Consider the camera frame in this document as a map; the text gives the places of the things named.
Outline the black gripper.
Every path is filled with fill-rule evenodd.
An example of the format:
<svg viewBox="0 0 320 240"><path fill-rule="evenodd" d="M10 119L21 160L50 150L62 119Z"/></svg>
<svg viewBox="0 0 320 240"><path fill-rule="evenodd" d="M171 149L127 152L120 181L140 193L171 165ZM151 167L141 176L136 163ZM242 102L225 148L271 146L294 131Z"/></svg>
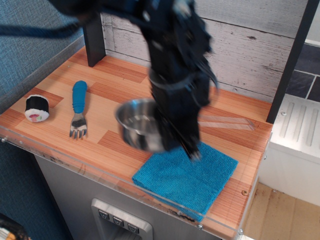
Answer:
<svg viewBox="0 0 320 240"><path fill-rule="evenodd" d="M191 161L199 161L198 115L210 103L209 77L196 72L178 82L165 82L159 74L150 72L149 80L161 116L159 133L164 150L182 147Z"/></svg>

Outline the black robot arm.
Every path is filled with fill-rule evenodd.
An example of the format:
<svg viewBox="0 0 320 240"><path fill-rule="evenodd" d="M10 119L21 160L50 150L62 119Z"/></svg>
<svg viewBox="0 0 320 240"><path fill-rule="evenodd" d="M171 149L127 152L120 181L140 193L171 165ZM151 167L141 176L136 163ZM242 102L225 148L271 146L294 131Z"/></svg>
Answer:
<svg viewBox="0 0 320 240"><path fill-rule="evenodd" d="M191 160L201 157L198 114L209 104L217 79L205 53L211 36L192 0L54 0L61 13L86 22L108 13L139 27L149 50L151 94L166 150L180 145Z"/></svg>

